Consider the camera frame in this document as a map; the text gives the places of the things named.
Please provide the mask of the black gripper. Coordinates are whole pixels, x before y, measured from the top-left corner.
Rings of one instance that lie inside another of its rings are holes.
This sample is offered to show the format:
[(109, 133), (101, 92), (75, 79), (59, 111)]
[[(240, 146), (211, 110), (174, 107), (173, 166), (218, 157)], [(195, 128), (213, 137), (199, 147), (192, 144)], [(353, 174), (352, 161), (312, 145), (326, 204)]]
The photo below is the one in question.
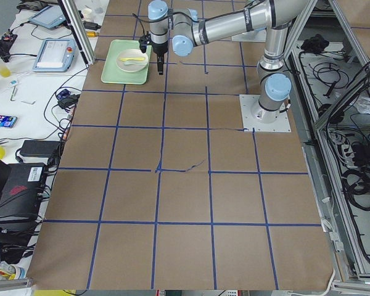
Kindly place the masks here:
[(139, 49), (146, 53), (147, 46), (152, 46), (153, 52), (157, 55), (157, 70), (159, 75), (164, 74), (164, 55), (168, 52), (167, 35), (157, 36), (152, 33), (145, 33), (139, 39)]

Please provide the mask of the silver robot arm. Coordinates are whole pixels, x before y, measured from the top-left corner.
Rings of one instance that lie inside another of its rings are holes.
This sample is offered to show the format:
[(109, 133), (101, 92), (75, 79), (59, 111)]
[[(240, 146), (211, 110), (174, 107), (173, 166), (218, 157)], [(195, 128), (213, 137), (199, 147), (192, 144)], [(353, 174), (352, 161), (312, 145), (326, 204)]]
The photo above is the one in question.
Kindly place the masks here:
[(194, 9), (171, 9), (165, 1), (148, 5), (149, 24), (139, 39), (141, 52), (151, 46), (157, 56), (158, 74), (163, 74), (165, 54), (171, 47), (177, 56), (186, 57), (192, 50), (217, 40), (242, 33), (266, 30), (264, 54), (257, 71), (261, 96), (252, 107), (253, 116), (263, 123), (276, 120), (281, 104), (288, 98), (291, 83), (280, 71), (292, 22), (310, 6), (310, 1), (250, 1), (243, 9), (207, 19), (198, 19)]

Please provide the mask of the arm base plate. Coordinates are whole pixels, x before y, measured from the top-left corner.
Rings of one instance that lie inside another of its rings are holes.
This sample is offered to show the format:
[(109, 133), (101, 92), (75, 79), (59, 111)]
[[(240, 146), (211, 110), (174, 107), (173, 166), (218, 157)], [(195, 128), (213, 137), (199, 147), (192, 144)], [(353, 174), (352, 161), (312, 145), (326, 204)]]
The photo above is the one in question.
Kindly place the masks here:
[(241, 94), (239, 96), (242, 129), (245, 132), (290, 133), (290, 123), (285, 103), (280, 109), (267, 111), (259, 105), (259, 95)]

